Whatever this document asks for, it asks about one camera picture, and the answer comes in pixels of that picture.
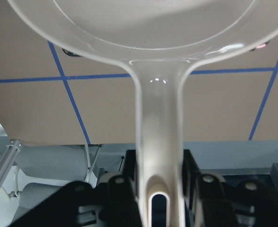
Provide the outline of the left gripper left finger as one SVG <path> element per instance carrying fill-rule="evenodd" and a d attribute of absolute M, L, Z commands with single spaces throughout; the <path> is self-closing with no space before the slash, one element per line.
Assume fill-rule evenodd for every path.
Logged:
<path fill-rule="evenodd" d="M 95 188 L 73 181 L 65 186 L 29 183 L 11 227 L 140 227 L 133 186 L 136 151 L 127 150 L 121 172 Z"/>

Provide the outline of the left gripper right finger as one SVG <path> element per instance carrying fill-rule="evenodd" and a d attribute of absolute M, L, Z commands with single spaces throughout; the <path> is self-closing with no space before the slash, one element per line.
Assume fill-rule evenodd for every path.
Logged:
<path fill-rule="evenodd" d="M 183 151 L 182 183 L 187 227 L 278 227 L 278 190 L 257 179 L 233 186 L 202 172 Z"/>

